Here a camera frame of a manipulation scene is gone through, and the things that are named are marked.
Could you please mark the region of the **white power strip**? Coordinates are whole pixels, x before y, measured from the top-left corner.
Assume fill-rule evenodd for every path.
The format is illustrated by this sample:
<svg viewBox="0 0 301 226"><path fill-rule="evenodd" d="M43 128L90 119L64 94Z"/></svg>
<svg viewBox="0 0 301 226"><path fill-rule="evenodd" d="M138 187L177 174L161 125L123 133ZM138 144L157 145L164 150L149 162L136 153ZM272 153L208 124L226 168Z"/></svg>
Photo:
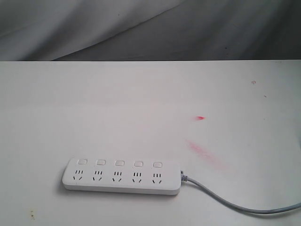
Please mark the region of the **white power strip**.
<svg viewBox="0 0 301 226"><path fill-rule="evenodd" d="M172 161L89 156L71 158L62 183L75 191L177 195L182 180Z"/></svg>

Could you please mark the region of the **grey backdrop cloth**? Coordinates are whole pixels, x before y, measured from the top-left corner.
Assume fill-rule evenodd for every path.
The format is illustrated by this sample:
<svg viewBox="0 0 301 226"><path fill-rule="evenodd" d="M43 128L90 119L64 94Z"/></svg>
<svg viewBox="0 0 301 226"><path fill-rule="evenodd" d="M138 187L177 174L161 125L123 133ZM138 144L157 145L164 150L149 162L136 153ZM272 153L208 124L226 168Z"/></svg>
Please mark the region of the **grey backdrop cloth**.
<svg viewBox="0 0 301 226"><path fill-rule="evenodd" d="M300 59L298 0L3 0L2 61Z"/></svg>

